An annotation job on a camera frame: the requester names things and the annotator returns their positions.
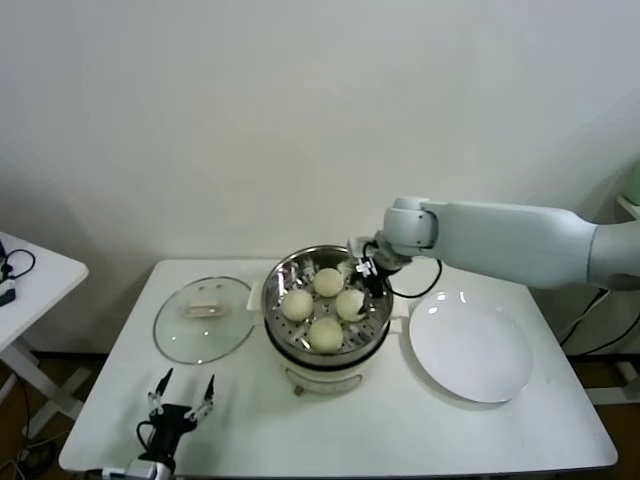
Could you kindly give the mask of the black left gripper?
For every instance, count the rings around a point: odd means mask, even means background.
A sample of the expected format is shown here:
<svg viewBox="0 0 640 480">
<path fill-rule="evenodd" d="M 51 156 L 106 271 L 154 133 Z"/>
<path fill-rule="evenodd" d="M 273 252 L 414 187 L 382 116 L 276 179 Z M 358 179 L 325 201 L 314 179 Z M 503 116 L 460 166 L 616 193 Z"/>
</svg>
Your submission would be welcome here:
<svg viewBox="0 0 640 480">
<path fill-rule="evenodd" d="M 137 438 L 143 448 L 140 459 L 173 459 L 182 436 L 194 431 L 196 420 L 204 419 L 213 410 L 215 375 L 211 376 L 199 406 L 191 409 L 183 405 L 162 405 L 172 374 L 170 368 L 147 395 L 150 415 L 137 425 Z"/>
</svg>

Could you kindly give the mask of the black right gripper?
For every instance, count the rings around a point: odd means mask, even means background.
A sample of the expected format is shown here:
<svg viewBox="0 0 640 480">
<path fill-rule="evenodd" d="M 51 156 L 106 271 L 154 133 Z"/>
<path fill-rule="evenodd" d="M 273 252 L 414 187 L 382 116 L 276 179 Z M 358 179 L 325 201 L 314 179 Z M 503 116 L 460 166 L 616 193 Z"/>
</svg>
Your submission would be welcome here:
<svg viewBox="0 0 640 480">
<path fill-rule="evenodd" d="M 369 299 L 369 312 L 371 314 L 382 313 L 382 297 L 386 292 L 387 271 L 378 267 L 371 259 L 357 259 L 353 268 L 352 279 L 359 284 Z M 355 303 L 357 310 L 355 315 L 363 317 L 368 309 L 368 299 L 364 292 L 357 292 Z"/>
</svg>

